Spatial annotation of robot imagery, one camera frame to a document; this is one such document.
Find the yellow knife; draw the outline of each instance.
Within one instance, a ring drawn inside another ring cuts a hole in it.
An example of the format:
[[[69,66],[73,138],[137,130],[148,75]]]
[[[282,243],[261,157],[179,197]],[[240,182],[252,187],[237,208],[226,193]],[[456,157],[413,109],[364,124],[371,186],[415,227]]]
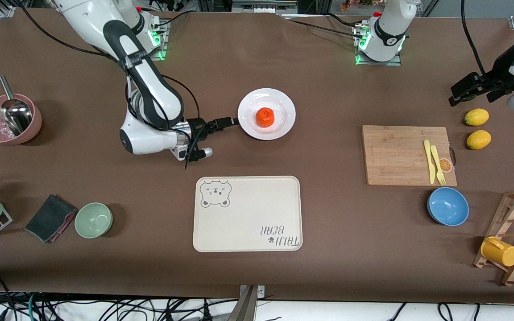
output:
[[[424,148],[426,149],[426,157],[428,158],[428,167],[430,167],[430,184],[433,185],[435,181],[435,167],[434,163],[432,163],[429,140],[424,140]]]
[[[437,147],[435,145],[432,145],[432,146],[430,146],[430,150],[432,151],[432,156],[434,157],[434,160],[435,160],[436,166],[437,166],[437,173],[436,173],[437,181],[439,181],[439,183],[441,185],[447,185],[445,183],[445,177],[443,176],[443,172],[441,171],[441,165],[439,165],[439,156],[437,155]]]

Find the yellow lemon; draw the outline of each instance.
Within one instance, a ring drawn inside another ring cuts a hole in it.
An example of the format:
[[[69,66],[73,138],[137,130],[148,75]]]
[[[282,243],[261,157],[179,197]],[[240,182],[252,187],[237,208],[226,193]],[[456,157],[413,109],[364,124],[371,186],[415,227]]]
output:
[[[469,126],[480,126],[489,119],[489,112],[483,108],[475,108],[465,114],[465,123]]]
[[[467,137],[467,147],[470,149],[481,149],[491,143],[491,134],[484,130],[478,130]]]

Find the white rectangular board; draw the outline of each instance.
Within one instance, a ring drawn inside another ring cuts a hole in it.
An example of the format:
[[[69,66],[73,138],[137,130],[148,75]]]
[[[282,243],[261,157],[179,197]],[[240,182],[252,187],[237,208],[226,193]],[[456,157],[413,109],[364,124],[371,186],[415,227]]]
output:
[[[193,243],[199,252],[298,250],[303,243],[298,179],[200,178]]]

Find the green bowl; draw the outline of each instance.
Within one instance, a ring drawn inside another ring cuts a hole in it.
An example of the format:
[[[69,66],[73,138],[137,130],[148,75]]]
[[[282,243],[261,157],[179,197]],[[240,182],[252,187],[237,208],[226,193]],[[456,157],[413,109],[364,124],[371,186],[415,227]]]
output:
[[[98,238],[112,226],[112,213],[102,203],[90,203],[75,218],[75,230],[85,239]]]

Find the bear drawing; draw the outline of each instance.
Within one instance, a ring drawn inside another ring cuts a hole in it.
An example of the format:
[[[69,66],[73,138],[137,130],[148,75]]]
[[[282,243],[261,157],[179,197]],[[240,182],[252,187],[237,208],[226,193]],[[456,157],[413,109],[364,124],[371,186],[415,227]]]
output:
[[[231,185],[227,181],[204,181],[199,191],[202,193],[202,207],[217,204],[229,206]]]

